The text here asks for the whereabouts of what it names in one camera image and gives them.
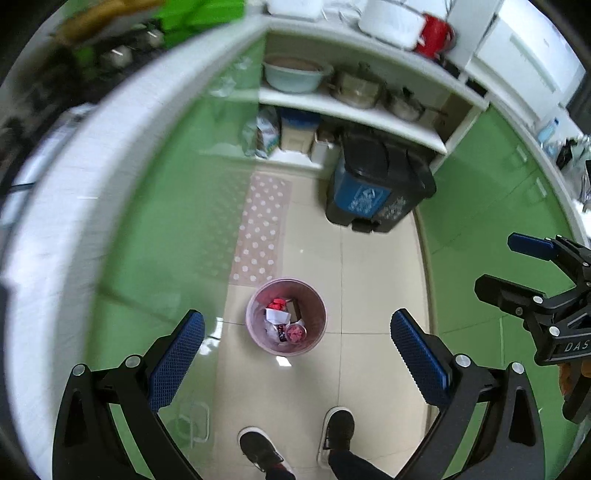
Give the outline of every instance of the black trash bin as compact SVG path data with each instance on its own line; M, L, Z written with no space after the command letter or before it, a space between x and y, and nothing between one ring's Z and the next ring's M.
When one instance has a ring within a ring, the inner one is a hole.
M326 217L362 232L389 232L436 192L427 162L402 144L345 133L329 183Z

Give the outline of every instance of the black shoe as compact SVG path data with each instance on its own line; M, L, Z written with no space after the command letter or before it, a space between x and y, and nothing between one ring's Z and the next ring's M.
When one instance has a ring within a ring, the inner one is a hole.
M330 468L329 453L331 450L350 450L351 438L355 431L355 419L348 408L331 408L324 417L320 448L318 449L318 465Z
M246 427L238 434L238 446L254 465L261 471L267 472L282 465L291 472L291 467L277 452L268 435L256 427Z

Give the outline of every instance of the pant leg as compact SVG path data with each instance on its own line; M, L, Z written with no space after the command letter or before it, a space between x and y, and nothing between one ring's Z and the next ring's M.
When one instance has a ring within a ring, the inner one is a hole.
M329 465L338 480L392 480L387 473L348 450L332 450Z
M296 480L296 477L283 468L272 468L267 471L265 480Z

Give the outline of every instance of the bottle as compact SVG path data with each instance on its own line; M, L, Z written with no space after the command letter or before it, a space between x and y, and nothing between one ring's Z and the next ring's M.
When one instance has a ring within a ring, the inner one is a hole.
M543 146L550 139L550 137L554 135L554 132L556 132L556 127L559 124L560 122L556 117L550 120L550 122L548 122L546 126L539 131L537 137L538 143Z

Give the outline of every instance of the red pot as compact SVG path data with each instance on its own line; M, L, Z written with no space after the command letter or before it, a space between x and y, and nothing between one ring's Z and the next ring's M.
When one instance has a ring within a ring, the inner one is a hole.
M427 23L414 51L430 59L438 59L442 52L456 46L456 31L441 18L423 14Z

